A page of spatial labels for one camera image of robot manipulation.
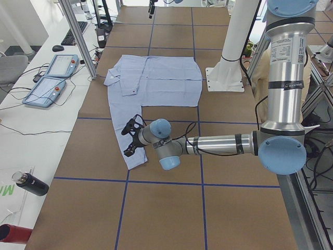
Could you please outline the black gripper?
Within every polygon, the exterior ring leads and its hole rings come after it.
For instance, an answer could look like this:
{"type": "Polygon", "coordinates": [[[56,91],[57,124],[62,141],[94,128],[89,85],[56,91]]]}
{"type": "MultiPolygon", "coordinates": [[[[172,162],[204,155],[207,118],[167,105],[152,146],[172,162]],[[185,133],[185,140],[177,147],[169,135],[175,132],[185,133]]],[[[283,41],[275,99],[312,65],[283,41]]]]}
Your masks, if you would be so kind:
{"type": "Polygon", "coordinates": [[[128,145],[127,149],[123,151],[126,157],[131,157],[135,154],[137,148],[145,147],[145,145],[139,140],[139,132],[144,126],[136,122],[136,117],[131,118],[121,131],[122,135],[129,134],[132,137],[132,142],[128,145]]]}
{"type": "Polygon", "coordinates": [[[151,19],[152,18],[152,14],[151,13],[154,13],[154,11],[155,11],[155,0],[150,0],[149,1],[149,19],[151,19]]]}

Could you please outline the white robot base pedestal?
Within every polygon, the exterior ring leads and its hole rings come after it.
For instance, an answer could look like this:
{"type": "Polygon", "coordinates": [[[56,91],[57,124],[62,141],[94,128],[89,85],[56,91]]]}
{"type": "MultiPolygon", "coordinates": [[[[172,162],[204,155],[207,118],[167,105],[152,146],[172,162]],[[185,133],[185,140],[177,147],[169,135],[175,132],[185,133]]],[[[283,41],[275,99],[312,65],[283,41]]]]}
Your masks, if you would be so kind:
{"type": "Polygon", "coordinates": [[[221,59],[213,68],[206,68],[209,92],[243,92],[241,55],[255,22],[260,0],[235,1],[221,59]]]}

